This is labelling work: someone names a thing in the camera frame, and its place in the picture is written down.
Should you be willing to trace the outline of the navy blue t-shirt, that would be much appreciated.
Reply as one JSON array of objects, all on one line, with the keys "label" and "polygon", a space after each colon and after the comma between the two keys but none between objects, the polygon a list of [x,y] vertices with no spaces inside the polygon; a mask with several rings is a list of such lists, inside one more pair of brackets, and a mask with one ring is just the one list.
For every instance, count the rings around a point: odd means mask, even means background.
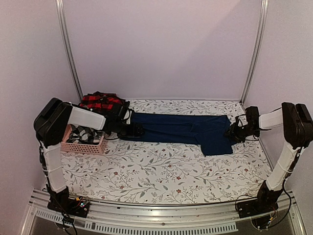
[{"label": "navy blue t-shirt", "polygon": [[203,155],[232,154],[231,141],[224,134],[230,120],[222,116],[193,116],[135,113],[132,122],[142,124],[145,130],[141,137],[121,137],[125,141],[194,144]]}]

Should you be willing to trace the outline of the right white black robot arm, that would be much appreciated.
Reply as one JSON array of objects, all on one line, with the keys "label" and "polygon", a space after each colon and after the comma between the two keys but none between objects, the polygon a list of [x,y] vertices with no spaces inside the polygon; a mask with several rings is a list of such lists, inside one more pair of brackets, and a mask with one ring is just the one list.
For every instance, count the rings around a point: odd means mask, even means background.
[{"label": "right white black robot arm", "polygon": [[258,107],[246,108],[246,125],[240,125],[236,117],[225,135],[240,143],[248,136],[260,136],[261,131],[282,126],[284,146],[279,159],[268,178],[261,184],[256,199],[239,202],[235,209],[240,218],[255,216],[278,208],[278,198],[285,190],[285,182],[309,144],[313,141],[313,119],[305,104],[283,102],[281,107],[260,115]]}]

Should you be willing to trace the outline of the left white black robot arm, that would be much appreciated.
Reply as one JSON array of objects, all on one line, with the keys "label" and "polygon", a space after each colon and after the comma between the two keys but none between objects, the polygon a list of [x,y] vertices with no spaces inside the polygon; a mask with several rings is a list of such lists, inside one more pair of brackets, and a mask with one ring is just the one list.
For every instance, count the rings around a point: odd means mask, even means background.
[{"label": "left white black robot arm", "polygon": [[40,162],[45,174],[46,189],[50,195],[48,209],[86,218],[89,201],[80,196],[72,199],[65,183],[61,163],[61,143],[68,125],[78,125],[100,130],[106,134],[116,133],[120,137],[139,138],[144,134],[141,124],[132,122],[133,112],[119,105],[112,114],[101,114],[94,110],[52,98],[36,117],[33,127],[39,142]]}]

